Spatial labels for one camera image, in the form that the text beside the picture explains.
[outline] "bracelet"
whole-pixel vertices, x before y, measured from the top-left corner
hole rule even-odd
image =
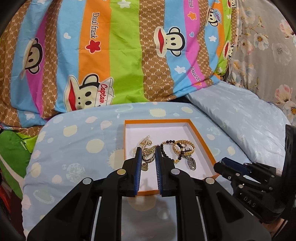
[[[180,147],[179,145],[177,145],[177,146],[179,146],[179,148],[180,148],[180,150],[178,150],[178,149],[176,148],[176,143],[181,144],[182,149],[181,149],[181,147]],[[184,148],[183,148],[182,144],[190,145],[190,146],[192,147],[192,150],[184,152]],[[183,151],[183,153],[182,153],[183,156],[189,156],[189,155],[191,155],[191,154],[194,153],[194,151],[195,151],[195,146],[194,146],[194,144],[193,144],[192,142],[190,142],[190,141],[187,141],[187,140],[179,140],[179,141],[175,141],[175,142],[174,142],[174,144],[173,144],[173,151],[174,151],[174,153],[176,153],[177,155],[180,155],[180,154],[181,154],[181,151]]]
[[[172,159],[172,158],[169,158],[168,155],[165,153],[165,151],[164,151],[164,149],[163,149],[163,144],[173,144],[173,145],[176,144],[176,145],[178,145],[178,146],[180,147],[180,150],[181,150],[178,159],[175,159],[175,160],[174,160],[174,159]],[[170,160],[174,161],[174,164],[177,164],[177,163],[182,159],[182,156],[183,156],[183,154],[184,154],[183,146],[182,146],[180,143],[175,142],[174,140],[173,140],[173,141],[172,141],[172,140],[169,140],[169,141],[165,141],[165,142],[161,143],[161,144],[160,144],[160,150],[161,150],[161,154],[163,155],[163,157],[165,157],[165,158],[169,158]]]

